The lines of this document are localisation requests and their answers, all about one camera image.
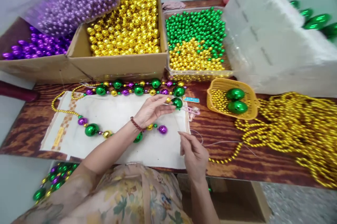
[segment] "tag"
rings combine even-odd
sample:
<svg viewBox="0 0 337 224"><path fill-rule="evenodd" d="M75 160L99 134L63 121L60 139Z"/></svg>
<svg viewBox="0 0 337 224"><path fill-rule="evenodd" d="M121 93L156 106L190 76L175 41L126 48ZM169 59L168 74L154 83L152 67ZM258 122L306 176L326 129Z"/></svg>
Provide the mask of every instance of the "tag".
<svg viewBox="0 0 337 224"><path fill-rule="evenodd" d="M183 97L183 101L199 103L198 98L191 98L191 97Z"/></svg>
<svg viewBox="0 0 337 224"><path fill-rule="evenodd" d="M59 129L59 131L57 132L57 136L56 136L56 138L55 138L55 141L54 141L53 147L57 147L57 146L59 146L59 143L60 143L61 137L62 137L62 135L63 135L63 131L64 131L64 128L63 128L63 127L61 127L61 128Z"/></svg>

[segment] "yellow plastic basket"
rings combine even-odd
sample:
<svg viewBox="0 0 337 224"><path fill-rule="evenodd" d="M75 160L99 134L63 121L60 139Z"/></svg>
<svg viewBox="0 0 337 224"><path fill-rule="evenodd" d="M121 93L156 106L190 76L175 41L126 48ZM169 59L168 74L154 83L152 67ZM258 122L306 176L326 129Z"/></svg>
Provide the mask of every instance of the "yellow plastic basket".
<svg viewBox="0 0 337 224"><path fill-rule="evenodd" d="M215 108L215 106L212 103L212 94L211 90L222 90L222 91L228 91L232 88L240 88L245 92L245 97L241 100L245 102L248 106L247 112L243 114L232 114L232 113L223 113ZM211 82L211 85L209 89L207 89L207 107L217 113L232 116L238 119L243 120L252 120L255 119L258 115L258 108L260 107L260 102L258 101L254 91L250 86L248 86L245 83L242 83L240 81L231 80L231 79L223 79L223 78L217 78L214 79Z"/></svg>

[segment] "wood grain surface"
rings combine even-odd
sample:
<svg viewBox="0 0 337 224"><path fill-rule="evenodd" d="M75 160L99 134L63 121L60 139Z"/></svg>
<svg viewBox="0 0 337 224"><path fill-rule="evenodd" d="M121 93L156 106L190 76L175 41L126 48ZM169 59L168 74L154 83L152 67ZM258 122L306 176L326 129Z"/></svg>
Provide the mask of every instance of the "wood grain surface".
<svg viewBox="0 0 337 224"><path fill-rule="evenodd" d="M185 3L186 7L223 6L221 0L198 0ZM219 141L240 141L243 133L234 127L235 119L212 112L207 108L206 90L209 85L209 82L187 84L186 95L200 99L200 104L193 103L200 108L201 114L190 123L191 129L202 135L205 145ZM78 84L66 84L64 86L60 84L36 85L34 90L40 93L40 98L23 106L9 135L0 148L0 154L65 160L66 155L62 153L40 151L39 149L54 115L54 111L51 109L51 101L63 90L72 90L77 86ZM268 97L268 95L257 96L258 98ZM225 159L231 156L236 145L237 143L220 143L207 147L207 149L210 157ZM296 164L291 156L268 147L252 148L251 150L256 156L247 148L242 147L235 161L225 165L209 163L207 174L232 179L321 187L311 177L308 169ZM80 160L71 157L70 161L79 162ZM183 170L157 169L185 172Z"/></svg>

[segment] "floral dress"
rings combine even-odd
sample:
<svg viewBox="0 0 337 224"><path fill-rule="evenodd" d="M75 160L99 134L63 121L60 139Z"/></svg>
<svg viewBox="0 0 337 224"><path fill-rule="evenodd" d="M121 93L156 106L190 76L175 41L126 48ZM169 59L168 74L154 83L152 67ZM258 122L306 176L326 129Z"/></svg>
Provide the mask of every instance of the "floral dress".
<svg viewBox="0 0 337 224"><path fill-rule="evenodd" d="M192 223L172 173L120 165L91 191L93 181L93 174L70 177L13 223Z"/></svg>

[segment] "woman's right hand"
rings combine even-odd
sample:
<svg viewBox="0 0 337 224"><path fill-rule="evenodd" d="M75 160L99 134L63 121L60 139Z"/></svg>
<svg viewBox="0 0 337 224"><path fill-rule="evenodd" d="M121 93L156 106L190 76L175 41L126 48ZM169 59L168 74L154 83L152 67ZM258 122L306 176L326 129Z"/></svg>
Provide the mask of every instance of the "woman's right hand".
<svg viewBox="0 0 337 224"><path fill-rule="evenodd" d="M180 134L181 150L185 153L185 166L188 176L192 183L199 184L206 178L208 151L195 136L180 131L178 133Z"/></svg>

